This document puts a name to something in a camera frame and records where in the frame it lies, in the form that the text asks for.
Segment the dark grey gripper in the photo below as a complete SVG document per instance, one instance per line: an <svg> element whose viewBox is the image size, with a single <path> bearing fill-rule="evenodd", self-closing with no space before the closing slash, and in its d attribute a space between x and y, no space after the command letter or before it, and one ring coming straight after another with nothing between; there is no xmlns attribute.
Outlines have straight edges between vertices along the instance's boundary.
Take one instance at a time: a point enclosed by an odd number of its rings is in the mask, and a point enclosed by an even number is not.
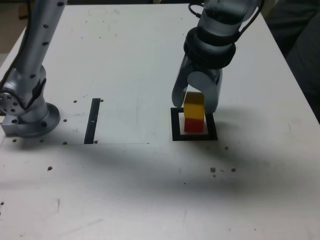
<svg viewBox="0 0 320 240"><path fill-rule="evenodd" d="M177 108L183 105L189 84L203 94L205 112L214 113L219 103L222 79L222 69L206 68L184 55L171 94L173 105Z"/></svg>

